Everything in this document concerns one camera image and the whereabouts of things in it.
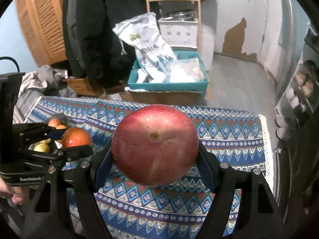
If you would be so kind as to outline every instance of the gray fabric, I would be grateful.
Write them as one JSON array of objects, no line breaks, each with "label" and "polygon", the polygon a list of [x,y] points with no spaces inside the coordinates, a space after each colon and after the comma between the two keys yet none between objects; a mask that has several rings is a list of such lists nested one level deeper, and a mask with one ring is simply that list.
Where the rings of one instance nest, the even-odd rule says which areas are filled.
[{"label": "gray fabric", "polygon": [[84,63],[82,60],[80,44],[77,36],[77,26],[76,26],[76,7],[77,0],[68,0],[68,11],[66,15],[66,24],[68,26],[68,34],[71,43],[73,53],[78,60],[82,69],[84,69]]},{"label": "gray fabric", "polygon": [[76,98],[76,92],[62,82],[64,71],[42,66],[37,72],[30,72],[22,79],[19,99],[13,110],[13,123],[23,123],[40,96]]}]

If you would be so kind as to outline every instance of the screw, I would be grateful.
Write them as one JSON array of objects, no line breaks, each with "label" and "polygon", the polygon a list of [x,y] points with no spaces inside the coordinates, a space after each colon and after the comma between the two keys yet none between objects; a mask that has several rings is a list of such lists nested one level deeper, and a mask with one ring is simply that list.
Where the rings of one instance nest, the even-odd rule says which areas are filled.
[{"label": "screw", "polygon": [[49,173],[54,173],[56,171],[55,167],[53,165],[49,166],[49,170],[47,170]]},{"label": "screw", "polygon": [[259,175],[260,174],[260,170],[255,168],[255,169],[253,169],[253,173],[255,173],[256,175]]},{"label": "screw", "polygon": [[90,165],[90,163],[89,163],[88,161],[85,161],[85,162],[81,163],[81,167],[82,167],[82,168],[86,168],[86,167],[88,167],[89,165]]},{"label": "screw", "polygon": [[229,167],[229,165],[227,163],[221,163],[220,167],[223,169],[227,169]]}]

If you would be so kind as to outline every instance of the cardboard box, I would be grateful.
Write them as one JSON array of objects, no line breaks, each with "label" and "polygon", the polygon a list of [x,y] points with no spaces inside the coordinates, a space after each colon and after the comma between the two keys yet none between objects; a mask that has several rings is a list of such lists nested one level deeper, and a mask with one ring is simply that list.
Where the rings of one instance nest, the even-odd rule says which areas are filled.
[{"label": "cardboard box", "polygon": [[89,96],[103,98],[106,95],[124,92],[126,84],[115,86],[112,88],[102,88],[96,82],[89,82],[88,78],[67,79],[66,83],[70,86],[79,96]]},{"label": "cardboard box", "polygon": [[[163,91],[163,92],[135,92],[124,90],[125,84],[109,89],[93,90],[89,81],[84,79],[68,79],[67,84],[79,96],[98,97],[106,100],[138,102],[145,104],[166,105],[202,105],[201,92],[194,91]],[[210,99],[212,93],[207,89],[205,99]]]}]

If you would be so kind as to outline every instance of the patterned tablecloth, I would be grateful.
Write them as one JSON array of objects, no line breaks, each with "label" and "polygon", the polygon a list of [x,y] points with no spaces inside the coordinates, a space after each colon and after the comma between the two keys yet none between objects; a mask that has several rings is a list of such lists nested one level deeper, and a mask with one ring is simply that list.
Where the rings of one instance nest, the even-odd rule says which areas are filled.
[{"label": "patterned tablecloth", "polygon": [[[120,121],[145,104],[95,98],[42,97],[27,122],[45,121],[56,112],[64,113],[70,125],[87,130],[94,151],[101,150]],[[272,152],[266,119],[250,112],[197,106],[173,106],[193,121],[203,145],[218,160],[234,169],[259,168],[273,187]],[[77,163],[67,163],[73,168]],[[224,235],[232,233],[237,219],[241,190],[234,194]],[[79,217],[74,197],[70,208]],[[161,187],[140,186],[124,177],[116,167],[95,194],[111,234],[116,238],[194,238],[213,204],[196,166],[175,183]]]}]

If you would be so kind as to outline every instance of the teal plastic crate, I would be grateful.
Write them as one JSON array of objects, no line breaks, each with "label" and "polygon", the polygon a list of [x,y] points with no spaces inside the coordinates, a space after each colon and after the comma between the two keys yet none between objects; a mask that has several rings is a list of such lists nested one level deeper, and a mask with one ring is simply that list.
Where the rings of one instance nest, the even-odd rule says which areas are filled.
[{"label": "teal plastic crate", "polygon": [[[205,77],[208,77],[202,59],[198,52],[195,51],[174,51],[177,59],[198,58],[200,68]],[[183,83],[136,83],[138,80],[138,69],[140,65],[137,60],[133,64],[130,73],[128,85],[131,90],[144,89],[147,91],[196,91],[202,93],[202,99],[205,98],[208,85],[208,78],[199,82],[183,82]]]}]

